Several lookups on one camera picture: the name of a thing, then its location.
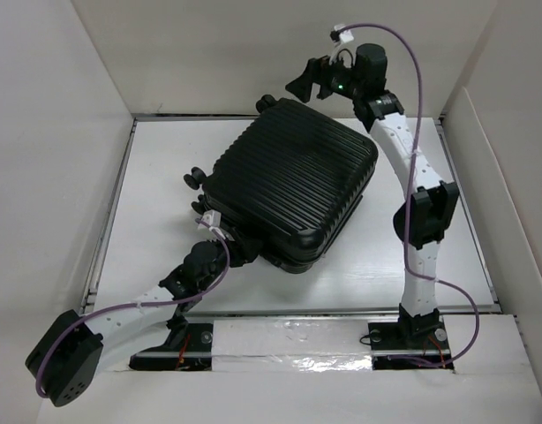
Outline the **black hard-shell suitcase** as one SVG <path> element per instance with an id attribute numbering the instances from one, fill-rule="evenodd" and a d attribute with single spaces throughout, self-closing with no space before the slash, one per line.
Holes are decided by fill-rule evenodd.
<path id="1" fill-rule="evenodd" d="M 369 137 L 300 102 L 263 95 L 256 109 L 210 174 L 193 167 L 184 175 L 202 192 L 192 208 L 220 212 L 252 254 L 305 273 L 358 207 L 379 152 Z"/>

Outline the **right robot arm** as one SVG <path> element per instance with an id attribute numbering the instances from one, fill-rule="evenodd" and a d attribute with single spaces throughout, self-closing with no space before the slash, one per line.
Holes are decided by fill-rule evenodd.
<path id="1" fill-rule="evenodd" d="M 333 56 L 309 59 L 286 89 L 302 102 L 309 102 L 314 86 L 319 87 L 321 100 L 332 94 L 350 99 L 356 117 L 384 152 L 403 189 L 404 203 L 393 218 L 406 250 L 398 319 L 373 323 L 368 330 L 371 347 L 389 351 L 419 349 L 443 328 L 435 297 L 436 261 L 459 188 L 444 181 L 420 150 L 419 131 L 410 129 L 403 106 L 386 88 L 387 68 L 386 51 L 366 43 L 358 46 L 351 66 Z"/>

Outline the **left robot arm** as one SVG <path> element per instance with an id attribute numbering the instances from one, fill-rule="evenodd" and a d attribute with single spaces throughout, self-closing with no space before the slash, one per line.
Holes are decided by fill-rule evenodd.
<path id="1" fill-rule="evenodd" d="M 136 299 L 90 314 L 61 313 L 25 361 L 37 395 L 56 407 L 68 405 L 104 367 L 108 350 L 157 324 L 156 342 L 166 350 L 179 348 L 185 329 L 172 319 L 196 306 L 230 269 L 253 262 L 263 247 L 239 232 L 227 236 L 217 227 L 209 232 L 213 239 L 196 243 L 180 265 Z"/>

